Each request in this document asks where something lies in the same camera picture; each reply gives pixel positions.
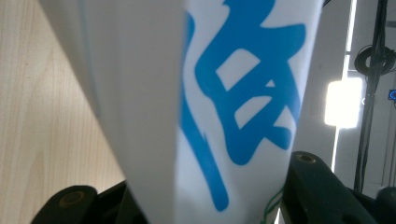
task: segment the light panel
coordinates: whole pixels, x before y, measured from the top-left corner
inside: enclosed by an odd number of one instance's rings
[[[361,79],[346,78],[329,84],[326,97],[325,123],[338,128],[358,125],[361,103]]]

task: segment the black plastic part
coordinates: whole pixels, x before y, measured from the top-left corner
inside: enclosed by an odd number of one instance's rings
[[[73,186],[52,196],[33,219],[33,224],[97,223],[97,193],[89,186]]]
[[[288,223],[377,223],[323,160],[307,152],[291,154],[283,204]]]
[[[396,224],[396,188],[379,191],[373,210],[379,223]]]
[[[293,152],[281,204],[287,224],[396,224],[396,188],[376,200],[345,188],[327,165],[307,152]],[[34,224],[147,224],[126,183],[97,195],[88,186],[59,191],[43,206]]]

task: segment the white paper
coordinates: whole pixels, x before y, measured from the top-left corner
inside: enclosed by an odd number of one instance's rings
[[[149,223],[274,220],[320,1],[40,3]]]

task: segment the black pole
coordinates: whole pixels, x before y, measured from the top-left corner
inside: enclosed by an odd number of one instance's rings
[[[358,161],[356,164],[354,190],[363,191],[364,175],[370,146],[370,133],[374,114],[375,92],[385,62],[385,21],[388,0],[378,0],[373,46],[370,60],[370,73],[367,75],[367,89],[361,121],[361,139],[359,141]]]

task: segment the light wood wall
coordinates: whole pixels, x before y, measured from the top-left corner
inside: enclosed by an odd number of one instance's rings
[[[123,175],[36,0],[0,1],[0,223]]]

